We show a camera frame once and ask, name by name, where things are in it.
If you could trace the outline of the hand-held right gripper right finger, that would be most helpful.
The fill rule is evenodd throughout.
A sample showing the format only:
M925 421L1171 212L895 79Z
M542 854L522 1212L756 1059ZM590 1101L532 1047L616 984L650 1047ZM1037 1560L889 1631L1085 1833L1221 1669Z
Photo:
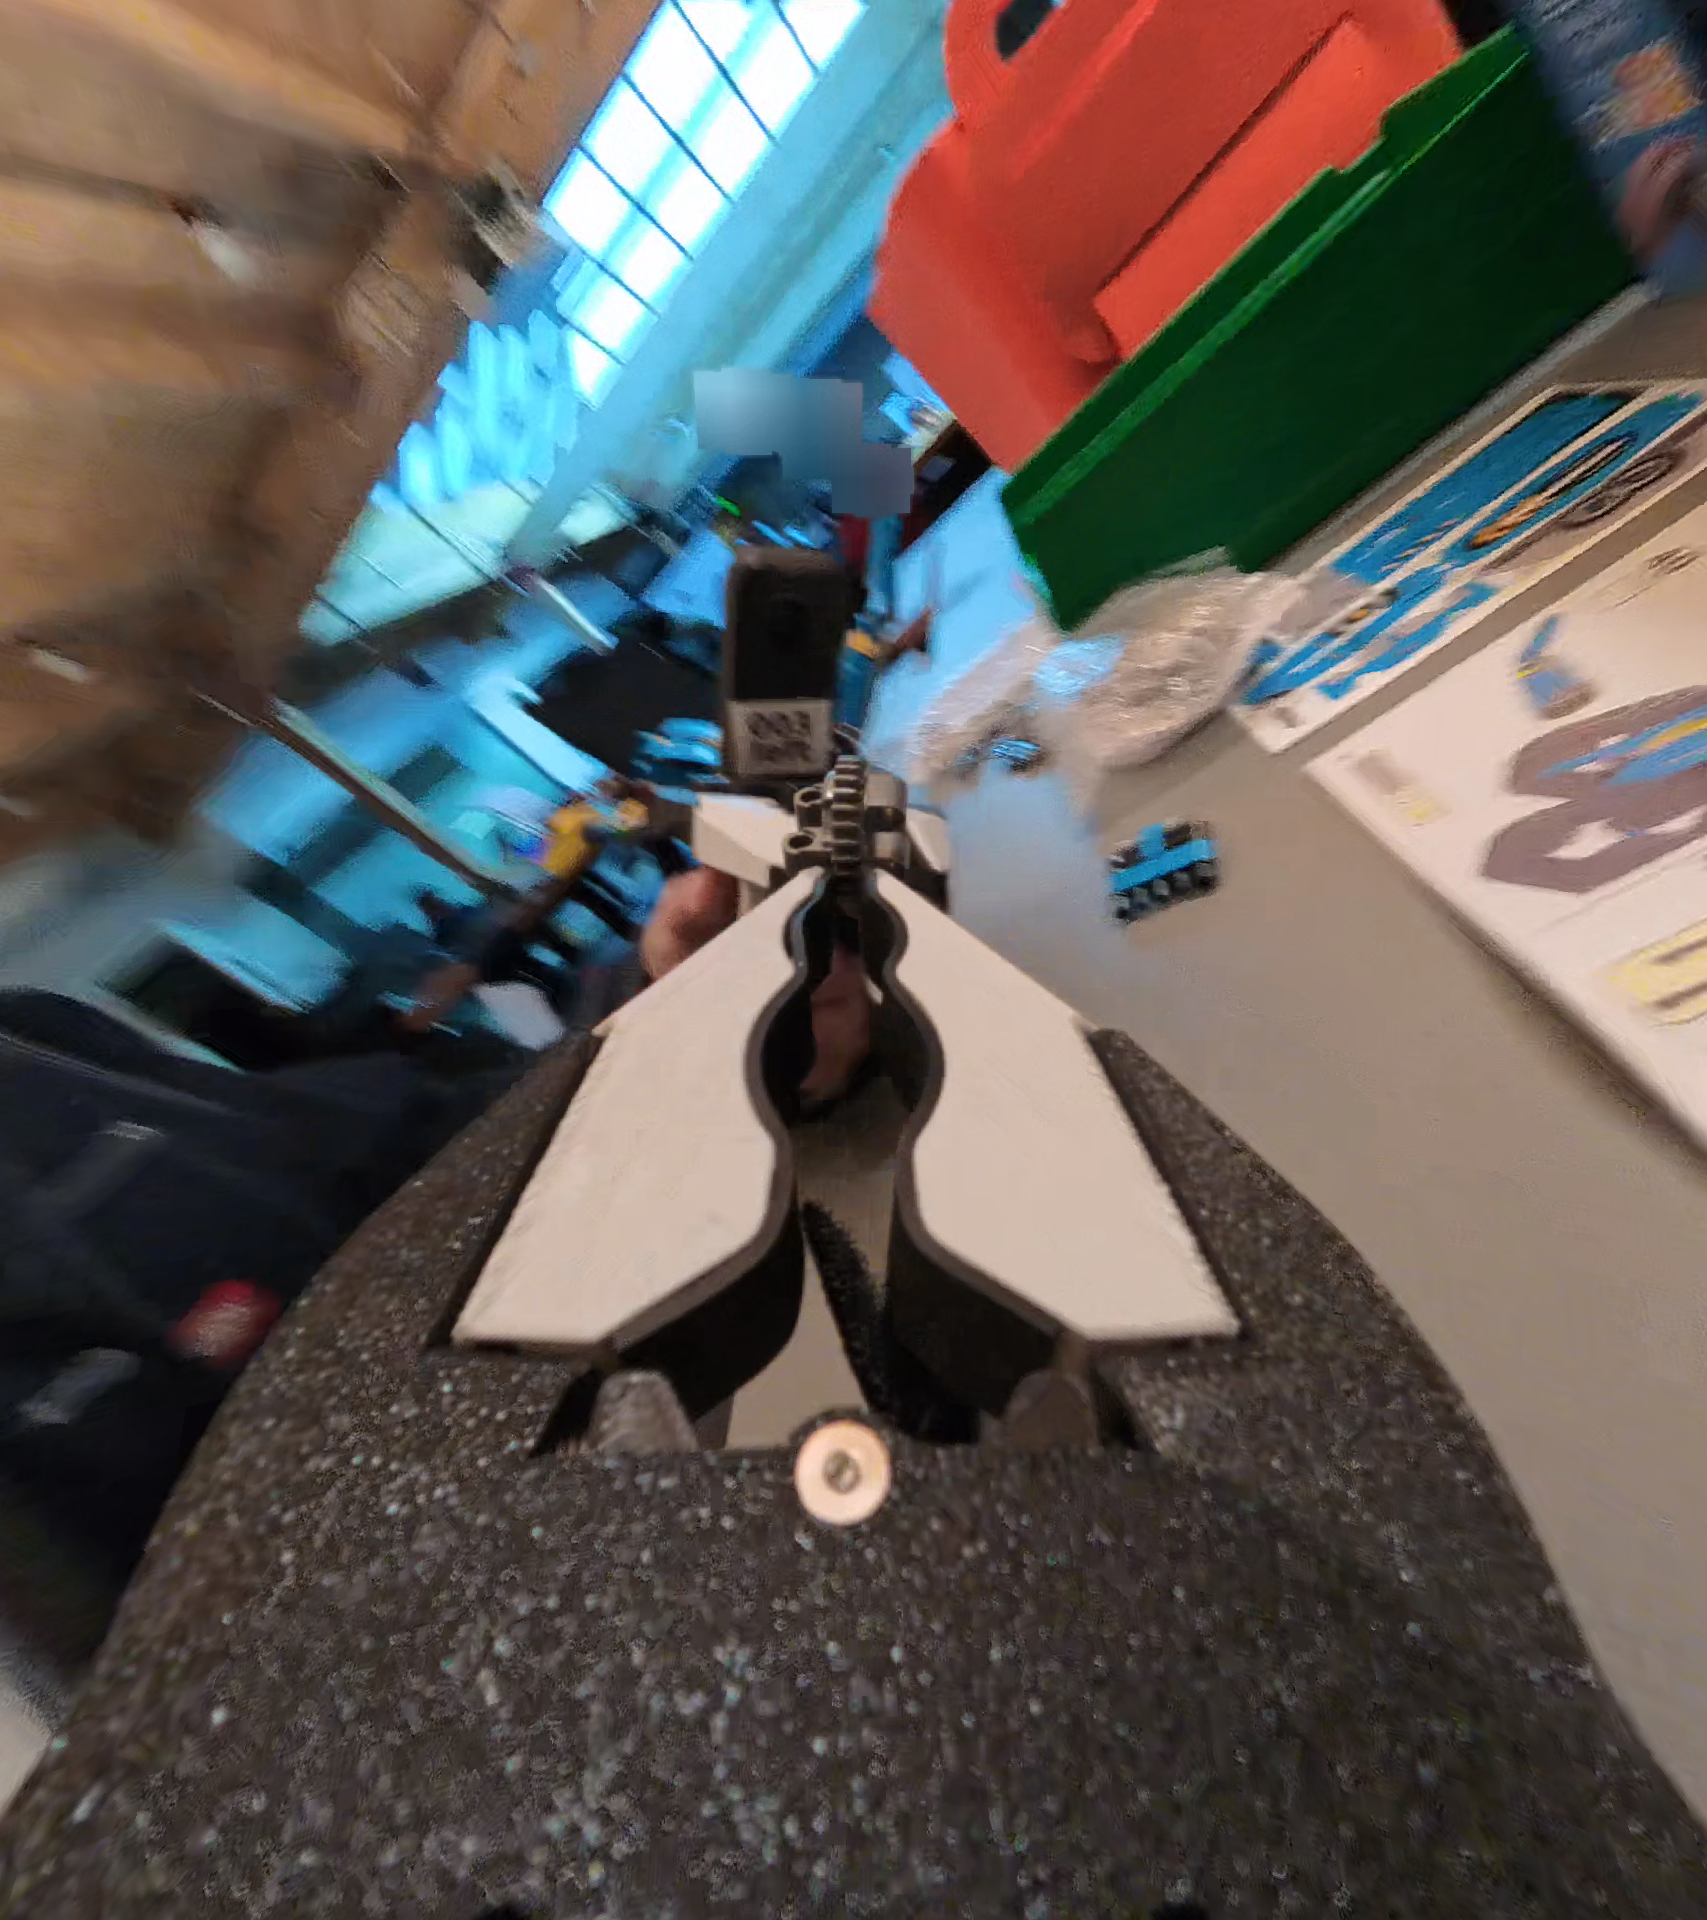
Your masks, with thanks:
M893 873L845 914L907 1107L881 1312L913 1367L997 1420L1035 1373L1237 1340L1093 1028Z

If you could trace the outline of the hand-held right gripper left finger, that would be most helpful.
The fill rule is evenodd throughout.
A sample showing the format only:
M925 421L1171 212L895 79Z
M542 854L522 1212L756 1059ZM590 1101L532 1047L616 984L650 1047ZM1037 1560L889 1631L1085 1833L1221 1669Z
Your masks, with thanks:
M654 1372L698 1424L788 1344L804 1250L768 1047L812 1036L804 869L600 1023L452 1347Z

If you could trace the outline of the instruction booklet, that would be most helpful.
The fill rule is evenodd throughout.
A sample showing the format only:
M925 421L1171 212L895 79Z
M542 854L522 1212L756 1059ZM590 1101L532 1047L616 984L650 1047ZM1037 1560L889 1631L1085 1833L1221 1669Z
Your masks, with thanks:
M1307 772L1707 1154L1707 495Z

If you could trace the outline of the grey desk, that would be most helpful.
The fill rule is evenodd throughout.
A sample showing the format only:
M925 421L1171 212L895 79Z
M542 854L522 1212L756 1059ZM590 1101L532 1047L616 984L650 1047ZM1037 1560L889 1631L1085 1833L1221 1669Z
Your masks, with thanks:
M957 918L1127 1030L1367 1260L1531 1511L1603 1678L1707 1824L1707 1160L1305 765L1219 720L1101 786L945 803ZM1217 890L1135 923L1105 856L1211 828Z

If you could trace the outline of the person's left hand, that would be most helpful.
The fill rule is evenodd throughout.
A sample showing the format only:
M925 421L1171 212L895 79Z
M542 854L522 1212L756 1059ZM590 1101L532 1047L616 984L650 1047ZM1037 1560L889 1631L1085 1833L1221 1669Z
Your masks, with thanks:
M668 875L640 935L638 960L646 981L664 980L740 915L742 883L712 868ZM796 1085L808 1116L849 1098L867 1070L871 994L857 947L835 938L827 971L812 987L814 1063Z

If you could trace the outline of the clear plastic bag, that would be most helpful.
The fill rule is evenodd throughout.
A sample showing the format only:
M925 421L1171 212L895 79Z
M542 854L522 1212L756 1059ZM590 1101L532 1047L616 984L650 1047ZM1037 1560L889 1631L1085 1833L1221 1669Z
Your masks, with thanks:
M947 684L913 724L913 779L955 783L997 739L1041 751L1065 738L1085 684L1077 641L1045 616L1029 616Z
M1073 750L1099 773L1129 772L1201 728L1285 622L1301 581L1231 566L1161 572L1121 588L1069 629L1095 653L1073 700Z

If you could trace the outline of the blue toy brick assembly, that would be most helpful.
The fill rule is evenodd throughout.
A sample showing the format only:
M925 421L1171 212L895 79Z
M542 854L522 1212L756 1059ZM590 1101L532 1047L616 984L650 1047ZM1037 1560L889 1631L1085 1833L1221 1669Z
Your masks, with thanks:
M1209 898L1219 879L1219 848L1205 824L1151 824L1105 856L1107 912L1123 925Z

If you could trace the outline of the large bright window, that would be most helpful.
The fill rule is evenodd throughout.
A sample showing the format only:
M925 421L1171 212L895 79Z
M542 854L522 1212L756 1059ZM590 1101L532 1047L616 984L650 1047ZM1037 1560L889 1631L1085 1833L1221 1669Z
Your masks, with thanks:
M394 550L422 536L470 581L532 510L580 427L658 332L794 114L865 17L861 1L660 4L300 619L338 644L380 623Z

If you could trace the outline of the orange plastic bin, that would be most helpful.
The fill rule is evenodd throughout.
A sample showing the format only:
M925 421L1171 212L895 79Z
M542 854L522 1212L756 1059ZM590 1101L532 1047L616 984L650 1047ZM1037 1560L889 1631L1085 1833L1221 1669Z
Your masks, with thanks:
M1501 26L1497 4L949 4L949 119L867 312L1019 467L1313 179Z

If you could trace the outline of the dark bag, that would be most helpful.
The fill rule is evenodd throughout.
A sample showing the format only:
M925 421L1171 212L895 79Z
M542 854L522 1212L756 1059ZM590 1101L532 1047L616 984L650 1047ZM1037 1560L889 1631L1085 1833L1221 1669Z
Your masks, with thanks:
M234 1068L0 987L6 1661L80 1674L264 1340L530 1062L482 1038Z

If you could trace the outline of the green plastic bin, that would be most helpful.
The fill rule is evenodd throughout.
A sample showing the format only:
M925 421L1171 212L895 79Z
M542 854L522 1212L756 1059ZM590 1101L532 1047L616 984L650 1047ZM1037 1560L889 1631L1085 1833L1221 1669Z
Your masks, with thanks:
M1279 557L1633 278L1513 26L1383 116L1001 492L1057 623L1201 556Z

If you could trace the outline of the white printed instruction sheet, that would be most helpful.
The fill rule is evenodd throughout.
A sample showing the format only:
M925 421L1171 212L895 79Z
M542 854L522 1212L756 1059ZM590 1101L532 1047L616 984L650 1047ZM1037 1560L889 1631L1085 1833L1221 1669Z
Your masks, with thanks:
M1707 452L1707 377L1555 384L1299 573L1233 716L1275 753L1517 588L1571 534Z

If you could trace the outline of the dark blue toy box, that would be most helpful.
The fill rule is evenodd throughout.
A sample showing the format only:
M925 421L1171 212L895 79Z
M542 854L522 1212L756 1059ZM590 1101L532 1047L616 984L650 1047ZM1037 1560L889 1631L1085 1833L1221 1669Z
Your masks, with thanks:
M1707 1L1503 1L1635 276L1707 293Z

